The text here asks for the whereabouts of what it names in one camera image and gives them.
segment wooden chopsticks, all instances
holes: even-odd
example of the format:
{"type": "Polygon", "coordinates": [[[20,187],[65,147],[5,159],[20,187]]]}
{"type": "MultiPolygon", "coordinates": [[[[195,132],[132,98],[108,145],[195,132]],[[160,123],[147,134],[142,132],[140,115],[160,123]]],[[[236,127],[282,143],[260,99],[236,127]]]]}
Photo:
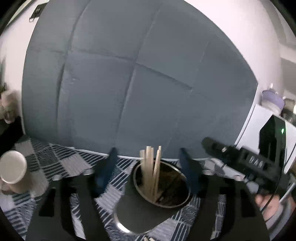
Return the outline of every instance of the wooden chopsticks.
{"type": "Polygon", "coordinates": [[[160,158],[161,158],[161,146],[158,147],[155,164],[154,164],[154,148],[151,146],[146,147],[145,150],[140,151],[141,170],[142,170],[142,182],[143,193],[151,201],[157,200],[158,180],[160,172],[160,158]]]}

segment human hand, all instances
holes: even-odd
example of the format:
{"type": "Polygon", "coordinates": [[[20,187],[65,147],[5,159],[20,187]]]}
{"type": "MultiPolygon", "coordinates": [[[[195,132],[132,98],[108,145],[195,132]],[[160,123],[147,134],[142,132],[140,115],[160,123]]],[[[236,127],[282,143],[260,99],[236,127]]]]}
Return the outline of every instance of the human hand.
{"type": "MultiPolygon", "coordinates": [[[[260,209],[262,209],[265,204],[269,201],[271,195],[262,196],[260,194],[256,195],[255,202],[260,209]]],[[[278,210],[279,208],[279,196],[274,196],[271,202],[266,207],[265,211],[263,212],[264,220],[270,219],[278,210]]]]}

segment striped fabric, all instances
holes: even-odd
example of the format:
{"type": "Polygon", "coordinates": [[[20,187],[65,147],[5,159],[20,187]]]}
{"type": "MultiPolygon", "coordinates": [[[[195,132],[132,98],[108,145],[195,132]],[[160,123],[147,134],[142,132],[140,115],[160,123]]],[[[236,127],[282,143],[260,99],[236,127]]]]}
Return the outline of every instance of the striped fabric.
{"type": "MultiPolygon", "coordinates": [[[[106,155],[52,145],[28,137],[22,137],[21,139],[22,141],[17,142],[13,149],[21,152],[26,157],[33,185],[29,192],[14,194],[11,198],[3,197],[3,194],[0,194],[0,206],[5,210],[4,213],[15,230],[25,239],[33,211],[40,203],[41,195],[45,192],[52,177],[55,174],[61,174],[63,177],[78,175],[84,169],[95,166],[98,161],[106,158],[106,155]]],[[[117,228],[112,213],[116,203],[124,193],[124,185],[136,163],[137,160],[135,159],[119,158],[105,192],[95,199],[98,213],[110,239],[143,241],[144,237],[152,237],[155,241],[185,240],[201,203],[201,199],[196,196],[174,216],[145,235],[127,235],[117,228]]],[[[178,161],[174,161],[173,164],[179,165],[178,161]]],[[[217,171],[219,175],[224,175],[223,170],[209,161],[203,161],[203,166],[217,171]]],[[[213,224],[212,238],[220,234],[225,203],[226,198],[221,195],[217,202],[216,222],[213,224]]],[[[79,197],[77,194],[72,194],[70,207],[76,235],[85,238],[81,225],[79,197]]]]}

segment blue and white tablecloth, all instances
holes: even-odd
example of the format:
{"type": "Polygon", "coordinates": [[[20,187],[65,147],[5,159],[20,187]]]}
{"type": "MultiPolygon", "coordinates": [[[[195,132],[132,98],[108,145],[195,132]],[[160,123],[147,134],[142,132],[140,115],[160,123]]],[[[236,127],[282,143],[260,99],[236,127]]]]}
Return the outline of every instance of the blue and white tablecloth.
{"type": "MultiPolygon", "coordinates": [[[[44,143],[26,136],[15,143],[13,149],[26,157],[33,185],[30,191],[24,194],[7,196],[0,194],[0,207],[14,229],[24,239],[32,213],[38,205],[41,195],[47,189],[51,178],[56,174],[61,174],[63,177],[79,175],[84,169],[93,167],[97,161],[107,156],[44,143]]],[[[224,171],[211,160],[202,159],[200,161],[205,168],[216,171],[219,175],[224,175],[224,171]]],[[[133,236],[122,233],[112,219],[113,208],[124,193],[124,185],[136,162],[136,158],[119,158],[107,189],[99,198],[95,199],[97,210],[111,240],[144,240],[144,235],[133,236]]],[[[200,202],[200,198],[193,197],[190,203],[176,215],[155,227],[145,236],[159,241],[185,240],[198,212],[200,202]]],[[[218,237],[220,234],[225,203],[226,197],[221,195],[217,203],[216,222],[213,224],[212,238],[218,237]]],[[[71,196],[71,211],[76,235],[85,238],[79,213],[79,200],[75,194],[71,196]]]]}

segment gray backdrop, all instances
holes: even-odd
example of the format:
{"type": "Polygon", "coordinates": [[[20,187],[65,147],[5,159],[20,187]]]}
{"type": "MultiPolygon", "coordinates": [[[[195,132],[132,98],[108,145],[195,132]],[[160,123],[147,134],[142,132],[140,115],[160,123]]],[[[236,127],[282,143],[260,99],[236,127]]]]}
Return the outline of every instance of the gray backdrop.
{"type": "Polygon", "coordinates": [[[104,153],[205,157],[206,136],[234,144],[256,88],[232,42],[183,0],[50,0],[25,59],[25,130],[104,153]]]}

